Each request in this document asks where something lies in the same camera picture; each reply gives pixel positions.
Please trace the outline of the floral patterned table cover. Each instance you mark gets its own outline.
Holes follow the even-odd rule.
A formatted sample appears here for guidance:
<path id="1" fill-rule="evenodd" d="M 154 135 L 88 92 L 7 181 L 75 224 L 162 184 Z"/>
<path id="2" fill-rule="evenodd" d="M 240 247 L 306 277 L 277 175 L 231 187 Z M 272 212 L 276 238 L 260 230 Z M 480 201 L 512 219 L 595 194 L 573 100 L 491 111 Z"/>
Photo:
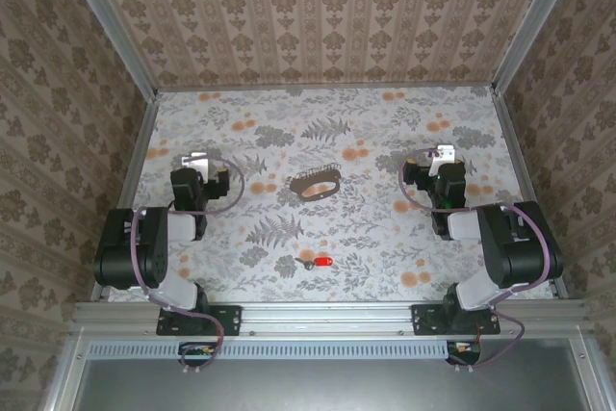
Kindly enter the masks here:
<path id="1" fill-rule="evenodd" d="M 402 191 L 412 151 L 452 144 L 470 205 L 516 202 L 520 187 L 486 87 L 169 92 L 135 197 L 166 206 L 181 158 L 230 160 L 231 189 L 214 201 L 204 238 L 173 244 L 170 266 L 219 302 L 437 299 L 482 266 L 477 242 L 437 237 L 428 197 Z M 302 202 L 291 177 L 341 166 L 341 188 Z M 331 257 L 306 270 L 295 258 Z"/>

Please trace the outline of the small connector plug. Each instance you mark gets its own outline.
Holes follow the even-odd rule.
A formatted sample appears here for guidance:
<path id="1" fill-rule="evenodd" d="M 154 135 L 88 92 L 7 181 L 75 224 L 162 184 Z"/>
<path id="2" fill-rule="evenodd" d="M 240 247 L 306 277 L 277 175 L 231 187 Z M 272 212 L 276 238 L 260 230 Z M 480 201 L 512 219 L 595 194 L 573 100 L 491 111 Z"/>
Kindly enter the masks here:
<path id="1" fill-rule="evenodd" d="M 180 353 L 182 356 L 212 356 L 217 350 L 215 344 L 200 344 L 200 343 L 187 343 L 180 346 Z"/>
<path id="2" fill-rule="evenodd" d="M 448 358 L 446 361 L 451 365 L 474 365 L 479 361 L 481 344 L 479 341 L 447 342 Z"/>

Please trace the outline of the grey metal sheet panel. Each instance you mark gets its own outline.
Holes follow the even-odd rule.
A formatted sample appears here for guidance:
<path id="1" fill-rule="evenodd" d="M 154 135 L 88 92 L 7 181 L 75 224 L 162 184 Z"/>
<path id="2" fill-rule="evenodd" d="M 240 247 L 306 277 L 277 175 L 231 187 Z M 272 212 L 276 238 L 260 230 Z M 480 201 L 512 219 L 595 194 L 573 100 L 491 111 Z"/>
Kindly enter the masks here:
<path id="1" fill-rule="evenodd" d="M 76 411 L 589 411 L 568 357 L 514 357 L 484 370 L 442 361 L 94 361 Z"/>

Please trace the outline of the aluminium side rail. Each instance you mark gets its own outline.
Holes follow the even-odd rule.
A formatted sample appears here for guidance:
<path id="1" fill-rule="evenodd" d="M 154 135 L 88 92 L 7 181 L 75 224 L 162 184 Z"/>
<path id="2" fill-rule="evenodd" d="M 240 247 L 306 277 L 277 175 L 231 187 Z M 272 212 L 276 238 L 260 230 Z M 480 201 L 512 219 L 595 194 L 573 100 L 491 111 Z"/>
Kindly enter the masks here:
<path id="1" fill-rule="evenodd" d="M 496 113 L 499 118 L 504 141 L 506 143 L 509 157 L 520 187 L 521 196 L 524 200 L 536 201 L 537 196 L 526 166 L 524 154 L 502 93 L 493 87 L 490 87 L 489 90 L 492 92 Z"/>
<path id="2" fill-rule="evenodd" d="M 153 98 L 147 102 L 144 109 L 140 131 L 138 133 L 133 154 L 126 171 L 119 200 L 116 204 L 117 208 L 131 208 L 134 205 L 141 178 L 141 172 L 146 158 L 146 152 L 155 128 L 159 107 L 160 98 L 158 93 L 155 93 Z"/>

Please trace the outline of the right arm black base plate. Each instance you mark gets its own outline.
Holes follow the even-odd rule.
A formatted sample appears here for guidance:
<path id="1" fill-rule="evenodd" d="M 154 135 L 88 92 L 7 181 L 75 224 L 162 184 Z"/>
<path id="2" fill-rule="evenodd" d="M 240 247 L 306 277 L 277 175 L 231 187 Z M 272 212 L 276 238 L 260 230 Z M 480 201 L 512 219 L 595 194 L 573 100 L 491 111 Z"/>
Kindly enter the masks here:
<path id="1" fill-rule="evenodd" d="M 499 318 L 489 309 L 465 311 L 442 304 L 413 305 L 412 324 L 416 336 L 428 335 L 497 335 Z"/>

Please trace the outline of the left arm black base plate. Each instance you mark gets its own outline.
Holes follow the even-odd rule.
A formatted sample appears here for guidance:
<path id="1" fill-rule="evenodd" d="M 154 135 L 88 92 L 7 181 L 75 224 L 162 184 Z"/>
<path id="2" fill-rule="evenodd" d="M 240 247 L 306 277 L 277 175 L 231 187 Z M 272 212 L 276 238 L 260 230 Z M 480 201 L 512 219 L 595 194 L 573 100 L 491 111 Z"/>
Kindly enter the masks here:
<path id="1" fill-rule="evenodd" d="M 242 322 L 240 305 L 211 305 L 209 315 L 216 319 L 223 328 L 225 336 L 238 336 Z M 158 336 L 215 336 L 215 325 L 208 320 L 188 317 L 161 309 L 159 312 L 156 334 Z"/>

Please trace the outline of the aluminium frame rail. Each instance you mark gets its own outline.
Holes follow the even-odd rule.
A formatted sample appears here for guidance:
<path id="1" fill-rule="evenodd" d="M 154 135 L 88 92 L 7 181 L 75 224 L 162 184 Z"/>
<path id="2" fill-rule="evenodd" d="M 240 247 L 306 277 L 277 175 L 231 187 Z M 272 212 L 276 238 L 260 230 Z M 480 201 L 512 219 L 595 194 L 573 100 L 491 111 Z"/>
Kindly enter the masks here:
<path id="1" fill-rule="evenodd" d="M 414 334 L 414 326 L 432 309 L 430 302 L 242 302 L 222 308 L 239 338 L 257 339 L 394 339 Z M 592 332 L 579 300 L 506 300 L 498 307 L 500 334 L 508 339 L 518 331 L 509 317 L 526 326 L 531 339 L 565 339 Z M 91 339 L 153 340 L 160 310 L 143 302 L 79 303 L 69 335 Z"/>

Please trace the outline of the aluminium corner post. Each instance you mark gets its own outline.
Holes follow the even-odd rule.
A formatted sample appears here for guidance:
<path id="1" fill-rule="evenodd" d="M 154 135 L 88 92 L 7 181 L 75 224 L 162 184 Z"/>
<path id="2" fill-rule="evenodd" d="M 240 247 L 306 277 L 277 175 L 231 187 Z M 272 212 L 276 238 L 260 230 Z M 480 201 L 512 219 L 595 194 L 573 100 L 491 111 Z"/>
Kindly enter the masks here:
<path id="1" fill-rule="evenodd" d="M 147 104 L 156 98 L 157 85 L 147 69 L 136 43 L 124 26 L 113 0 L 87 0 L 118 56 L 122 59 L 135 85 Z"/>
<path id="2" fill-rule="evenodd" d="M 557 0 L 532 0 L 520 28 L 509 45 L 492 82 L 496 93 L 504 93 L 522 65 L 531 45 L 548 20 Z"/>

